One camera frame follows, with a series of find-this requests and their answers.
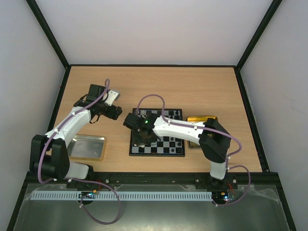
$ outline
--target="white perforated rail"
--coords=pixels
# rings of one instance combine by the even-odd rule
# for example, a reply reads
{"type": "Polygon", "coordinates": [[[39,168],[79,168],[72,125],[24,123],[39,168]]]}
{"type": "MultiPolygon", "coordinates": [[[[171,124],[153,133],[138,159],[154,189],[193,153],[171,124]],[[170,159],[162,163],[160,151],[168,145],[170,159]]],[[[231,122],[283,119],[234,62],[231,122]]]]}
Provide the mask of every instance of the white perforated rail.
{"type": "MultiPolygon", "coordinates": [[[[211,192],[117,192],[121,201],[212,201],[211,192]]],[[[81,198],[81,192],[35,191],[31,200],[72,201],[81,198]]],[[[116,201],[112,192],[100,192],[84,200],[116,201]]]]}

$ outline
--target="robotic arm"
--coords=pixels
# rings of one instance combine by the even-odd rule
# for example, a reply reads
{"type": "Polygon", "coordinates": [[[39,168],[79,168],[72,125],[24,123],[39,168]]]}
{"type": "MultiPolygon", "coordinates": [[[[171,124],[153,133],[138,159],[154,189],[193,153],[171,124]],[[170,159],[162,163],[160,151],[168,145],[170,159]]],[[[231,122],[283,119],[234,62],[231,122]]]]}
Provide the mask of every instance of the robotic arm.
{"type": "Polygon", "coordinates": [[[226,155],[231,139],[221,134],[197,129],[197,127],[206,127],[228,134],[219,122],[210,118],[204,123],[175,119],[168,119],[168,121],[169,123],[162,116],[158,117],[157,114],[148,114],[146,118],[142,118],[129,113],[123,125],[132,130],[133,143],[137,146],[154,143],[158,137],[163,136],[175,137],[199,144],[205,157],[211,161],[210,175],[219,180],[224,179],[226,155]]]}
{"type": "Polygon", "coordinates": [[[54,179],[87,177],[90,166],[70,161],[67,147],[78,131],[87,123],[95,123],[101,115],[117,120],[122,113],[121,107],[116,107],[113,102],[120,97],[116,90],[108,90],[107,94],[98,100],[94,105],[86,110],[84,107],[93,103],[105,90],[99,85],[90,85],[88,94],[80,98],[75,104],[70,114],[53,130],[44,136],[36,135],[31,142],[30,171],[37,174],[39,160],[47,140],[53,136],[47,151],[51,149],[51,155],[44,156],[41,165],[41,173],[54,179]]]}

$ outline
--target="wooden tabletop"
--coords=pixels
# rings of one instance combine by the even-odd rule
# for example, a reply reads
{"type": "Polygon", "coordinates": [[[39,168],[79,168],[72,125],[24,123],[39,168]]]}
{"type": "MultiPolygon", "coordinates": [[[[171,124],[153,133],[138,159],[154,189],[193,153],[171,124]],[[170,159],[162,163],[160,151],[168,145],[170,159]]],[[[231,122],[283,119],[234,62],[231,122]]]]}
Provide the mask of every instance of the wooden tabletop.
{"type": "MultiPolygon", "coordinates": [[[[187,116],[217,116],[220,124],[243,145],[232,156],[229,166],[244,165],[251,172],[261,172],[254,140],[248,124],[233,68],[229,67],[87,67],[73,66],[66,84],[56,125],[71,111],[73,104],[88,93],[90,84],[120,91],[114,103],[123,113],[114,121],[101,116],[95,124],[85,125],[78,134],[103,136],[106,147],[103,161],[83,161],[95,171],[105,172],[209,172],[210,162],[201,150],[190,150],[185,143],[185,157],[129,156],[130,130],[123,121],[139,100],[148,94],[161,95],[166,108],[180,108],[187,116]]],[[[141,107],[160,108],[159,98],[150,97],[141,107]]],[[[238,148],[231,142],[230,151],[238,148]]],[[[240,168],[230,172],[245,171],[240,168]]]]}

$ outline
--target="white wall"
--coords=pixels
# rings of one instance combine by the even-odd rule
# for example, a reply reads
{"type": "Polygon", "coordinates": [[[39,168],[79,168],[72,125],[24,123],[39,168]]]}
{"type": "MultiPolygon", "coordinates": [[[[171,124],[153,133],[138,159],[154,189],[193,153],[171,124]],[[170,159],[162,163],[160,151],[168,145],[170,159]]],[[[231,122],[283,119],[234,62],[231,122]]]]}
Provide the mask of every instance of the white wall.
{"type": "Polygon", "coordinates": [[[271,171],[307,230],[308,1],[282,1],[242,69],[271,171]]]}
{"type": "Polygon", "coordinates": [[[29,170],[30,144],[46,132],[64,68],[25,0],[0,7],[0,231],[29,170]]]}
{"type": "Polygon", "coordinates": [[[37,0],[71,64],[237,64],[271,0],[37,0]]]}

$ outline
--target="chessboard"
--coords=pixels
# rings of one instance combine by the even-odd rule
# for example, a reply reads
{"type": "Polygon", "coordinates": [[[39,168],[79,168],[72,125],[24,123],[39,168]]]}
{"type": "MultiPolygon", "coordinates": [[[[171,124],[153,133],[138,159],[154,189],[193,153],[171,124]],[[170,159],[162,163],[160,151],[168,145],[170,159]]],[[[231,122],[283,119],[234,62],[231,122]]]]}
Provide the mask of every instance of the chessboard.
{"type": "MultiPolygon", "coordinates": [[[[138,111],[138,116],[146,117],[147,114],[152,112],[153,114],[161,115],[161,109],[149,109],[140,108],[138,111]]],[[[182,109],[165,109],[164,116],[183,120],[182,109]]],[[[130,146],[129,155],[131,156],[185,156],[184,140],[174,138],[174,137],[162,137],[157,139],[157,142],[151,143],[151,145],[145,145],[144,147],[134,146],[133,135],[130,133],[130,146]]]]}

